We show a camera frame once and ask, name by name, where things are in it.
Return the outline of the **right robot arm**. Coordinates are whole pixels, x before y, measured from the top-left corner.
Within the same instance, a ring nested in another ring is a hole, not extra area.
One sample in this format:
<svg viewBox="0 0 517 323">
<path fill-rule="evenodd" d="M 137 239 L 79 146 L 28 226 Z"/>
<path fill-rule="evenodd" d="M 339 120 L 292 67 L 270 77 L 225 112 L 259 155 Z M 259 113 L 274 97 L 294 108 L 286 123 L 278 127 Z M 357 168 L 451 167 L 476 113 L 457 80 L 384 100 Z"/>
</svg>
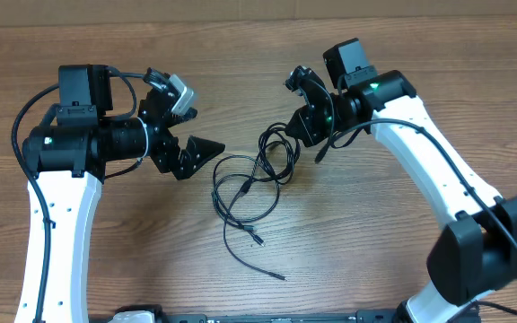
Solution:
<svg viewBox="0 0 517 323">
<path fill-rule="evenodd" d="M 358 322 L 477 322 L 487 296 L 517 280 L 517 196 L 503 197 L 460 157 L 400 71 L 380 73 L 358 39 L 328 49 L 331 85 L 296 67 L 286 88 L 304 105 L 286 134 L 321 153 L 372 135 L 398 160 L 441 233 L 426 260 L 428 284 L 394 310 L 359 310 Z"/>
</svg>

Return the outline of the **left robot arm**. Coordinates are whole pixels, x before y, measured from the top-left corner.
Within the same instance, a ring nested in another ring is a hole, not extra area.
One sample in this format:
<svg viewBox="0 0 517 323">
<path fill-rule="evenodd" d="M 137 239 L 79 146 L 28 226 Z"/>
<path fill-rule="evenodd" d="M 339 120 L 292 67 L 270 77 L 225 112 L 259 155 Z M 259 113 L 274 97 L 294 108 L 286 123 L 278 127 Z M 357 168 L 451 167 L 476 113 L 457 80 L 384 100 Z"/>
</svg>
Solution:
<svg viewBox="0 0 517 323">
<path fill-rule="evenodd" d="M 31 224 L 16 320 L 86 322 L 93 218 L 109 162 L 151 159 L 161 173 L 192 177 L 223 145 L 191 136 L 185 147 L 171 128 L 196 116 L 195 93 L 177 75 L 148 69 L 149 86 L 124 114 L 113 113 L 109 65 L 63 65 L 59 100 L 13 153 L 28 180 Z"/>
</svg>

